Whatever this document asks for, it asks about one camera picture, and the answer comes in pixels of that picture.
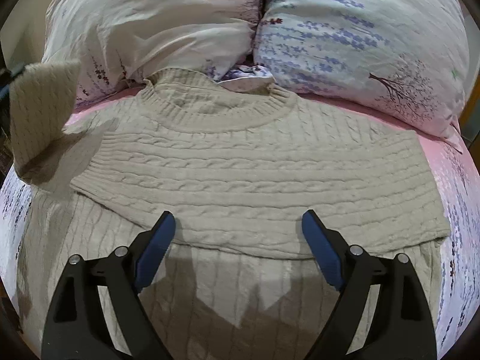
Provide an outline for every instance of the wall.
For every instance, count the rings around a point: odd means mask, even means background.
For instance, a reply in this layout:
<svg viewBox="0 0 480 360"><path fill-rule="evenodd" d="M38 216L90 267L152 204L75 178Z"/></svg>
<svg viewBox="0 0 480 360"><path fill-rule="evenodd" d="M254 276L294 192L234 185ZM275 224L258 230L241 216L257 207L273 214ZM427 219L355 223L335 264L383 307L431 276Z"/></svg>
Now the wall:
<svg viewBox="0 0 480 360"><path fill-rule="evenodd" d="M52 0L19 0L3 28L0 42L7 67L42 59L45 12Z"/></svg>

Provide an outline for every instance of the pillow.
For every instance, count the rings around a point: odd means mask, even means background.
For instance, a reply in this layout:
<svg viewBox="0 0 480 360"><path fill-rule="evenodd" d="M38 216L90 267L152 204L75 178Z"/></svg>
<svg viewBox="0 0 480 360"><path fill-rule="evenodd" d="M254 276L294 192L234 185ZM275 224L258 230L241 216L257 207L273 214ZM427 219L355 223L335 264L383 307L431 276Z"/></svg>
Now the pillow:
<svg viewBox="0 0 480 360"><path fill-rule="evenodd" d="M53 0L42 62L81 61L77 105L141 83L165 67L219 79L251 51L259 5L259 0Z"/></svg>
<svg viewBox="0 0 480 360"><path fill-rule="evenodd" d="M456 0L267 0L266 8L254 59L279 85L453 133L469 66Z"/></svg>

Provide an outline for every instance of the tree print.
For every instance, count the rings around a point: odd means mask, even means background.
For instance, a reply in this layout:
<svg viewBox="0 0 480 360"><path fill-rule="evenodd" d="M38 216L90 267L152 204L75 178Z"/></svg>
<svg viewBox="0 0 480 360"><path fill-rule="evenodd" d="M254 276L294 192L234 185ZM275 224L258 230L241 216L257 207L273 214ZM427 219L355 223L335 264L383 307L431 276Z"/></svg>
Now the tree print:
<svg viewBox="0 0 480 360"><path fill-rule="evenodd" d="M81 84L78 84L78 87L80 88L80 90L82 91L82 93L85 95L85 96L89 96L90 94L88 93L88 91L81 85Z"/></svg>
<svg viewBox="0 0 480 360"><path fill-rule="evenodd" d="M376 80L387 91L385 96L376 98L393 116L402 120L413 120L421 124L433 118L437 105L434 101L434 89L430 79L424 75L425 64L420 60L411 63L404 62L395 73L388 77L376 76L370 73L369 79Z"/></svg>
<svg viewBox="0 0 480 360"><path fill-rule="evenodd" d="M267 24L277 25L282 23L283 23L283 19L280 19L280 17L272 17L269 20L260 20L258 22L258 27L265 26Z"/></svg>
<svg viewBox="0 0 480 360"><path fill-rule="evenodd" d="M120 54L118 52L118 50L115 50L116 53L117 53L117 56L118 56L118 62L120 63L120 67L121 67L121 73L122 73L122 76L121 76L121 79L120 80L127 80L127 69L125 68L125 65L123 64L123 61L122 61L122 57L120 57Z"/></svg>
<svg viewBox="0 0 480 360"><path fill-rule="evenodd" d="M90 57L93 61L93 65L95 66L95 74L97 75L97 78L99 80L104 80L106 85L110 85L109 78L106 76L102 64L97 63L97 61L95 61L95 58L93 58L93 55L91 55Z"/></svg>
<svg viewBox="0 0 480 360"><path fill-rule="evenodd" d="M458 158L459 153L451 146L446 146L445 153L446 153L446 157L452 164L452 167L455 169L456 173L462 180L463 188L465 188L465 193L468 195L467 182L469 181L469 178L467 176L467 171L464 165Z"/></svg>

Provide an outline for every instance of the purple flower pattern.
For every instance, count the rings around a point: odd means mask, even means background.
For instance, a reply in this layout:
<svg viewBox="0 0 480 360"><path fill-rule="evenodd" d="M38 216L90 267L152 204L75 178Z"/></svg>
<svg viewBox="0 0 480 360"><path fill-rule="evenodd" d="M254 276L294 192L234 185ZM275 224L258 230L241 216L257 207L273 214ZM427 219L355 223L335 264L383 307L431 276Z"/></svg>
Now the purple flower pattern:
<svg viewBox="0 0 480 360"><path fill-rule="evenodd" d="M439 358L460 337L480 304L480 177L468 153L443 144L435 180L452 233L441 246L442 283L437 319Z"/></svg>
<svg viewBox="0 0 480 360"><path fill-rule="evenodd" d="M391 47L390 40L375 30L375 23L358 12L366 0L330 0L335 20L328 21L296 16L296 0L268 1L281 9L274 9L274 16L267 11L260 22L253 44L254 60L294 92L336 95L339 89L346 89L342 77L354 70L349 66L349 52ZM338 10L332 1L339 3ZM345 8L357 11L353 14Z"/></svg>
<svg viewBox="0 0 480 360"><path fill-rule="evenodd" d="M121 68L121 76L118 77L117 81L123 81L128 86L135 84L135 80L128 78L127 69L118 51L117 56L118 65ZM76 97L77 107L85 108L100 103L117 91L116 85L111 85L109 75L103 65L99 63L92 54L90 54L90 59L92 60L92 64L85 67L85 75L90 82L87 85L88 89L82 84L78 85Z"/></svg>

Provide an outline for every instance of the cable knit pattern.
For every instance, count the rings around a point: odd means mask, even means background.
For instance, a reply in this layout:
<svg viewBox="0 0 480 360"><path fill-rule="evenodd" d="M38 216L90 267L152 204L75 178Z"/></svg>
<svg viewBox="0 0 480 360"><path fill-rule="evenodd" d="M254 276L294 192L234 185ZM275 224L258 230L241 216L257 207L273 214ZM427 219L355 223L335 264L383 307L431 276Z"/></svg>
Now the cable knit pattern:
<svg viewBox="0 0 480 360"><path fill-rule="evenodd" d="M61 95L53 90L42 101ZM177 219L176 237L141 298L176 360L303 358L337 298L301 236L308 208L375 254L407 253L437 315L436 239L450 227L411 132L276 86L244 96L200 73L166 69L137 96L57 136L35 161L39 173L54 174L32 177L19 255L23 330L37 349L68 256L128 245L165 209ZM126 350L101 295L114 341Z"/></svg>
<svg viewBox="0 0 480 360"><path fill-rule="evenodd" d="M182 225L179 242L260 257L310 258L296 223L309 208L348 243L376 254L448 235L412 131L355 147L186 144L106 133L71 185L145 228L171 210Z"/></svg>
<svg viewBox="0 0 480 360"><path fill-rule="evenodd" d="M61 137L74 109L79 73L78 62L31 64L11 83L11 146L20 178L32 166L30 160ZM61 100L51 100L52 93Z"/></svg>

